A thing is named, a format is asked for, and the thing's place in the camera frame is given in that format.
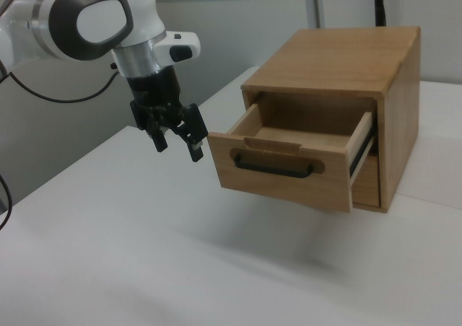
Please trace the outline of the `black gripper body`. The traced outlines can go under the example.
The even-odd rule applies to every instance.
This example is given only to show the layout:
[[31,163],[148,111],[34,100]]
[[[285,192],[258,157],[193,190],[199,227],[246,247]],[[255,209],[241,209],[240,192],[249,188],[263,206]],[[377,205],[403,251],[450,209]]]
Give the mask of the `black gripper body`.
[[172,66],[146,77],[127,78],[134,100],[130,106],[139,130],[146,130],[151,109],[154,118],[160,125],[174,132],[186,132],[183,116],[180,114],[183,105],[180,102],[180,85]]

